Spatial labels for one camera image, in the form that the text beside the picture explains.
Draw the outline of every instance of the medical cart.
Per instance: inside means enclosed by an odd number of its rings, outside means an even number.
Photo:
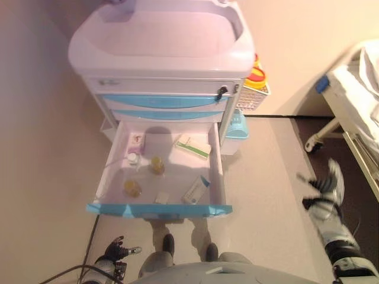
[[[94,11],[71,39],[69,60],[105,115],[113,142],[93,203],[96,214],[189,218],[228,214],[220,145],[254,61],[252,37],[236,2],[126,0]],[[145,139],[138,170],[128,140]],[[207,160],[173,147],[181,134],[211,145]],[[149,173],[159,156],[162,176]],[[196,205],[182,197],[197,177],[210,186]],[[137,180],[138,198],[125,179]],[[167,204],[156,204],[161,192]]]

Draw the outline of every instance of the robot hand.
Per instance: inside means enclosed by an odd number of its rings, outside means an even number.
[[[124,236],[121,235],[115,238],[112,243],[105,250],[104,255],[98,258],[99,260],[111,260],[114,264],[116,261],[127,257],[129,254],[140,253],[142,249],[140,247],[125,248],[122,247]]]
[[[303,205],[315,225],[333,266],[334,283],[378,283],[374,265],[361,253],[359,245],[343,222],[340,205],[345,186],[338,163],[329,160],[329,175],[323,180],[298,177],[319,191],[315,198],[304,198]]]

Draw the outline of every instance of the caster wheel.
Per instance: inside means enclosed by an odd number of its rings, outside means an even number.
[[[313,135],[308,139],[304,149],[307,153],[315,153],[319,151],[323,145],[324,144]]]

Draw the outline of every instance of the white wall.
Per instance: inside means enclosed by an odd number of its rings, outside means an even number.
[[[272,95],[251,114],[330,115],[312,85],[350,45],[379,37],[379,1],[237,0]]]
[[[49,11],[67,3],[58,28]],[[85,204],[110,148],[98,131],[102,113],[67,60],[69,28],[86,17],[85,4],[0,0],[3,283],[39,283],[83,261],[95,218]]]

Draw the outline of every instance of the cable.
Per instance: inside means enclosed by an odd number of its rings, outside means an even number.
[[[92,269],[92,270],[94,270],[94,271],[96,271],[96,272],[98,272],[98,273],[106,276],[107,278],[111,279],[112,281],[114,281],[117,284],[123,284],[121,281],[117,280],[114,276],[108,274],[107,272],[105,272],[105,271],[103,271],[103,270],[101,270],[101,269],[99,269],[99,268],[97,268],[95,266],[87,265],[87,264],[82,264],[82,265],[77,265],[77,266],[71,267],[71,268],[69,268],[69,269],[67,269],[67,270],[65,270],[63,272],[60,272],[57,275],[54,275],[53,277],[51,277],[51,278],[49,278],[49,279],[41,282],[40,284],[49,283],[49,282],[53,281],[54,279],[57,279],[57,278],[65,275],[65,274],[67,274],[67,273],[69,273],[69,272],[71,272],[71,271],[73,271],[75,269],[79,269],[79,268],[89,268],[89,269]]]
[[[356,232],[358,232],[359,227],[361,226],[362,216],[359,214],[358,222],[353,230],[353,237],[355,237]]]
[[[88,254],[89,254],[89,249],[91,248],[91,244],[92,244],[92,241],[94,239],[94,235],[95,235],[95,231],[96,231],[96,228],[97,228],[97,223],[99,221],[99,217],[100,215],[97,215],[96,216],[96,220],[94,222],[94,226],[92,227],[92,232],[91,232],[91,236],[89,237],[89,241],[88,241],[88,245],[87,245],[87,249],[86,249],[86,252],[85,252],[85,255],[84,255],[84,259],[83,259],[83,265],[85,265],[87,263],[87,258],[88,258]],[[79,277],[79,280],[78,281],[81,281],[82,278],[84,276],[84,267],[82,267],[82,271],[81,271],[81,275]]]

